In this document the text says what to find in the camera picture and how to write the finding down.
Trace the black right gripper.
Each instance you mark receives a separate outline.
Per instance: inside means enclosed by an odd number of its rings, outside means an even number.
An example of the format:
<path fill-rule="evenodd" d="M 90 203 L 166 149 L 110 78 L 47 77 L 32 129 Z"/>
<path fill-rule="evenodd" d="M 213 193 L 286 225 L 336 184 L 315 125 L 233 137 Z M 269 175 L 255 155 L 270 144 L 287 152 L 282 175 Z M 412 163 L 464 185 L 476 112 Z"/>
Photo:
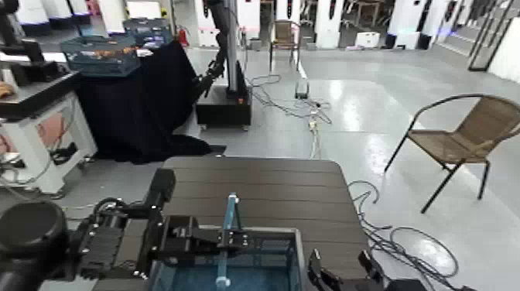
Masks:
<path fill-rule="evenodd" d="M 361 251 L 357 260 L 370 279 L 341 280 L 322 266 L 320 252 L 314 248 L 308 261 L 309 281 L 319 291 L 426 291 L 426 287 L 418 279 L 395 279 L 387 286 L 379 284 L 378 282 L 384 282 L 384 272 L 367 250 Z"/>

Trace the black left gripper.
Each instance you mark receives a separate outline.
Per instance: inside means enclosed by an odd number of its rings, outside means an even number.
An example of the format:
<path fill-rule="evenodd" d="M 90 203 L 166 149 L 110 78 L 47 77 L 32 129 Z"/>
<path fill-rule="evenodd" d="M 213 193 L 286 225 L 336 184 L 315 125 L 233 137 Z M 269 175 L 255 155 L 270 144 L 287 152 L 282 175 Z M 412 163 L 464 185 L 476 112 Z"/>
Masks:
<path fill-rule="evenodd" d="M 227 254 L 225 248 L 249 246 L 249 234 L 241 229 L 201 228 L 194 216 L 166 218 L 156 259 L 166 265 L 196 265 L 199 260 Z"/>

